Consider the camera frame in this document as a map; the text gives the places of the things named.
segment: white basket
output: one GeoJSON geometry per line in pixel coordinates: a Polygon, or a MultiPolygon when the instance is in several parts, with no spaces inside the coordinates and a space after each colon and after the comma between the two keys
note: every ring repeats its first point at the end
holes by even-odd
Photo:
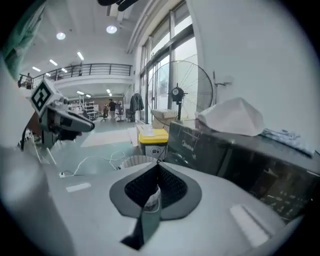
{"type": "Polygon", "coordinates": [[[146,156],[146,155],[134,155],[124,160],[120,168],[124,169],[132,166],[137,166],[144,163],[152,163],[152,162],[157,162],[157,159],[151,156],[146,156]]]}

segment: green fabric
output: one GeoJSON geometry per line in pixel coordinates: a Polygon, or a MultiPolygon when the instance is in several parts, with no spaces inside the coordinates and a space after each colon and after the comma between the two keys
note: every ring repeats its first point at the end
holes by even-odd
{"type": "Polygon", "coordinates": [[[21,63],[43,19],[46,0],[36,0],[15,25],[2,48],[4,61],[12,77],[20,77],[21,63]]]}

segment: power cord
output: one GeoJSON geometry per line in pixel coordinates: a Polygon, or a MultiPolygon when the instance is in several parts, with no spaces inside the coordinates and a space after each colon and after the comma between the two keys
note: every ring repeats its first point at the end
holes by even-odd
{"type": "Polygon", "coordinates": [[[102,157],[102,156],[97,156],[97,155],[87,156],[85,159],[83,159],[83,160],[79,163],[78,167],[76,168],[76,170],[75,170],[74,172],[71,172],[71,171],[69,171],[69,170],[66,170],[66,171],[64,171],[64,172],[61,172],[61,175],[63,175],[64,177],[79,176],[79,175],[77,175],[77,171],[79,170],[80,166],[81,166],[86,160],[88,160],[89,158],[102,158],[102,159],[104,159],[104,160],[106,160],[106,161],[109,161],[109,164],[113,167],[113,169],[117,170],[117,168],[112,164],[112,162],[114,162],[114,161],[119,161],[119,160],[121,160],[121,159],[123,159],[123,158],[125,158],[125,157],[126,157],[126,154],[125,154],[124,152],[122,152],[122,151],[116,151],[116,152],[114,152],[114,153],[110,156],[110,159],[109,159],[109,158],[102,157]],[[123,156],[121,156],[121,157],[119,157],[119,158],[116,158],[116,159],[113,159],[113,155],[115,155],[115,154],[117,154],[117,153],[122,153],[123,156]]]}

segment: white wall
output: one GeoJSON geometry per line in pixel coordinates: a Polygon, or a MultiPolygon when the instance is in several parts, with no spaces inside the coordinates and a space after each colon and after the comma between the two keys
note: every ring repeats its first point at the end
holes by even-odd
{"type": "Polygon", "coordinates": [[[320,146],[319,60],[294,18],[273,1],[186,0],[198,62],[217,82],[218,102],[243,97],[270,129],[320,146]]]}

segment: balcony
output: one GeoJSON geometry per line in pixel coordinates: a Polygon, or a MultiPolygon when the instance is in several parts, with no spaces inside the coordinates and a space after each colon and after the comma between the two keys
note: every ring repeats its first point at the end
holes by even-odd
{"type": "Polygon", "coordinates": [[[78,78],[85,76],[131,76],[131,65],[125,64],[111,64],[111,63],[92,63],[67,66],[64,68],[58,68],[47,73],[43,73],[36,77],[28,77],[21,74],[18,82],[19,87],[25,87],[27,90],[32,90],[37,87],[43,78],[47,78],[54,82],[69,79],[78,78]]]}

